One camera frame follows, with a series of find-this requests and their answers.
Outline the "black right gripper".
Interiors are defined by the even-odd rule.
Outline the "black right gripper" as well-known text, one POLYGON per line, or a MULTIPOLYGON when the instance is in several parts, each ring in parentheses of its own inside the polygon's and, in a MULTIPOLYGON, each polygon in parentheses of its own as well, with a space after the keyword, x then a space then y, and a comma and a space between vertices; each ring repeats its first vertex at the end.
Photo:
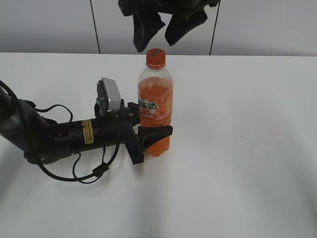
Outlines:
POLYGON ((152 37, 165 26, 158 12, 174 14, 165 32, 166 41, 173 46, 188 32, 206 22, 208 16, 203 10, 205 6, 215 7, 219 2, 219 0, 119 0, 118 6, 124 16, 133 16, 133 44, 137 52, 141 53, 152 37))

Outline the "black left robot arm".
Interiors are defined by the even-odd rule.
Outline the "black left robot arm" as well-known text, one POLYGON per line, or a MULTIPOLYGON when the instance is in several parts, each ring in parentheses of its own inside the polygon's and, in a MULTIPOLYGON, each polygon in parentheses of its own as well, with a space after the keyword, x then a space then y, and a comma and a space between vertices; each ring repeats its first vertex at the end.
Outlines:
POLYGON ((39 115, 31 101, 20 100, 31 141, 43 164, 52 164, 76 152, 124 144, 133 164, 144 161, 144 152, 156 142, 172 135, 173 128, 139 127, 139 106, 121 98, 114 80, 102 78, 97 83, 93 119, 57 123, 39 115))

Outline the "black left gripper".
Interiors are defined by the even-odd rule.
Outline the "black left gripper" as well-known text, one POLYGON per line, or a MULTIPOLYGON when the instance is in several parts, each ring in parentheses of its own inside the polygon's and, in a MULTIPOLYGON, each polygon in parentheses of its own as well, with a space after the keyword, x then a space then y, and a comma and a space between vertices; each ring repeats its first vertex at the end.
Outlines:
POLYGON ((170 125, 160 127, 138 127, 138 133, 133 126, 140 123, 138 104, 129 102, 127 106, 121 102, 118 111, 110 111, 102 115, 100 106, 94 107, 94 142, 101 148, 103 145, 112 146, 124 144, 133 164, 144 162, 144 154, 155 143, 172 135, 173 127, 170 125))

